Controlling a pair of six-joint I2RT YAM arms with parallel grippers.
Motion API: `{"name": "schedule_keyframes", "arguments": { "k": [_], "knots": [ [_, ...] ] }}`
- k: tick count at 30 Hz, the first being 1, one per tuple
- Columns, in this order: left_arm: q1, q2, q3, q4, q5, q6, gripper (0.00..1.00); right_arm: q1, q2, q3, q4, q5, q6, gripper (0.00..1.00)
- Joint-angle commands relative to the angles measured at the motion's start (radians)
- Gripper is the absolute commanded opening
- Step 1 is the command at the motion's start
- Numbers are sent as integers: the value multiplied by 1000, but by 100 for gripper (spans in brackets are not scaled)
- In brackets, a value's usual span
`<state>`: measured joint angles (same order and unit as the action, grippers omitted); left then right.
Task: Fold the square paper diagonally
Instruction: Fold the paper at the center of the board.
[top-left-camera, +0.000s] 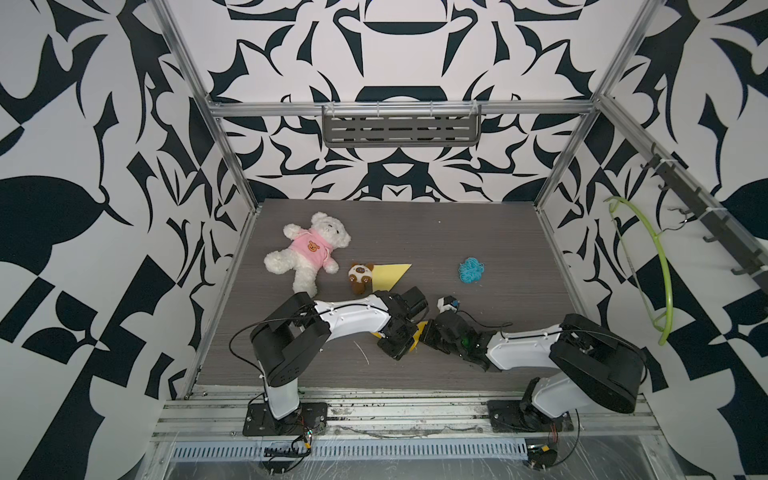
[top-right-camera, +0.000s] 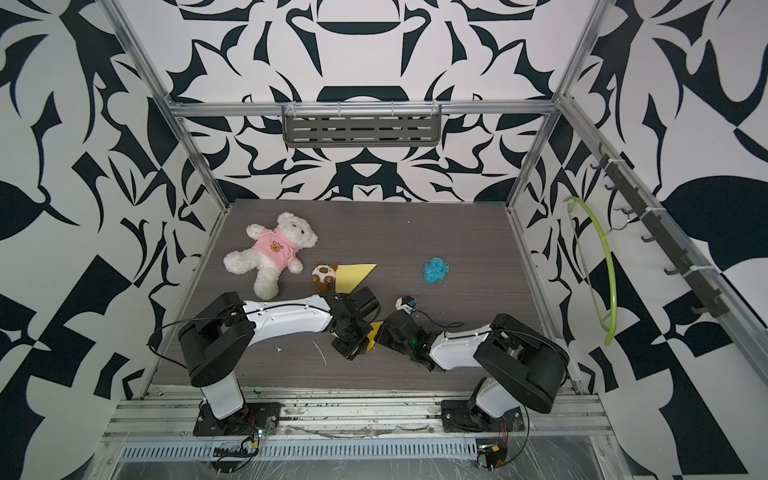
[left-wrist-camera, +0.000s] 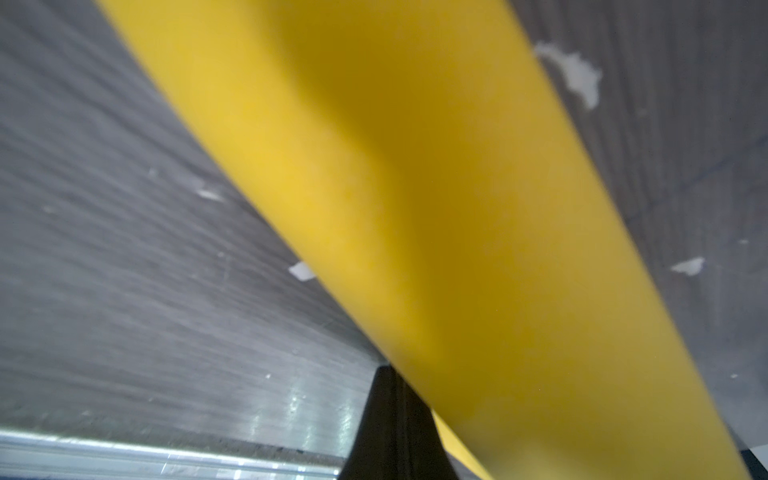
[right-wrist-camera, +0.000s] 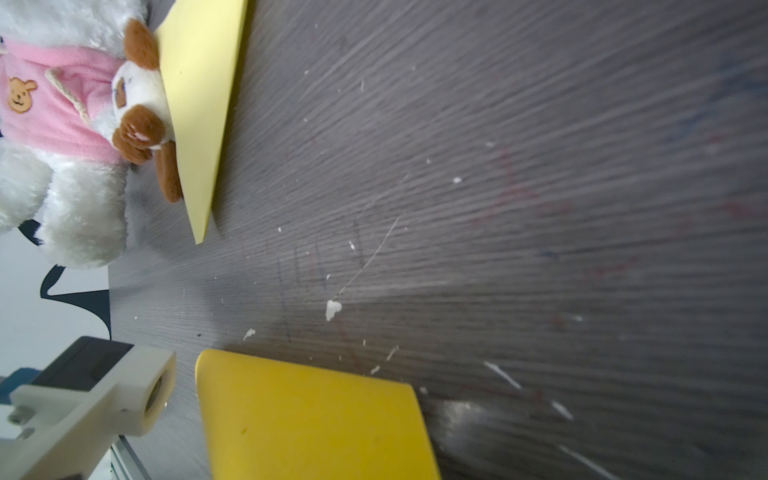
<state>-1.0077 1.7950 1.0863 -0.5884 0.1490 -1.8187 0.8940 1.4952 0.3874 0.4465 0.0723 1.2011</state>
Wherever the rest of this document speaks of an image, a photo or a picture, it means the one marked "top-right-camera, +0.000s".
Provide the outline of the dark yellow square paper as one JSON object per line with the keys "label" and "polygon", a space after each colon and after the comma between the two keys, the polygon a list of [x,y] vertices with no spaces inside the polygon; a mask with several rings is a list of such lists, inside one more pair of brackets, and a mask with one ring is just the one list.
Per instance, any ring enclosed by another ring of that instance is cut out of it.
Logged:
{"label": "dark yellow square paper", "polygon": [[366,347],[367,352],[370,352],[374,348],[376,343],[376,337],[378,335],[378,332],[382,324],[383,324],[382,321],[375,321],[370,324],[371,330],[367,335],[367,340],[368,340],[367,347]]}

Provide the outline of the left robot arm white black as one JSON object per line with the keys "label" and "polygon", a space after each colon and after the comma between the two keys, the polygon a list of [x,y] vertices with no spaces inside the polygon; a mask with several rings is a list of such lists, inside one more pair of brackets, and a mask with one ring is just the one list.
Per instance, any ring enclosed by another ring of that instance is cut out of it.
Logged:
{"label": "left robot arm white black", "polygon": [[364,352],[381,306],[364,287],[353,293],[328,290],[303,299],[244,301],[226,292],[197,315],[180,320],[177,340],[190,384],[203,400],[195,437],[272,433],[279,424],[278,402],[248,402],[235,368],[259,342],[298,333],[330,333],[332,347],[347,360]]}

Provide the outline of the light yellow square paper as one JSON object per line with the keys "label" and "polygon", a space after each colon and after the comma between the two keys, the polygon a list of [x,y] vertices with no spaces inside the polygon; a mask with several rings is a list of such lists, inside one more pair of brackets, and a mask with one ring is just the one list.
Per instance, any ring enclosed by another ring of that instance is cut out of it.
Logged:
{"label": "light yellow square paper", "polygon": [[336,270],[335,291],[352,293],[356,287],[376,268],[376,264],[339,265]]}

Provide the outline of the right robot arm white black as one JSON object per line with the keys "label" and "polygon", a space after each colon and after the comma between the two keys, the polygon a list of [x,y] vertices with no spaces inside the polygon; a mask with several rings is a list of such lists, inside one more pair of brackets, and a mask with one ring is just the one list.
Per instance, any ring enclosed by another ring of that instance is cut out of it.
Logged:
{"label": "right robot arm white black", "polygon": [[381,323],[374,342],[429,371],[484,371],[469,399],[441,403],[449,432],[499,432],[511,423],[509,413],[550,413],[570,364],[563,347],[508,314],[474,330],[428,332],[398,310]]}

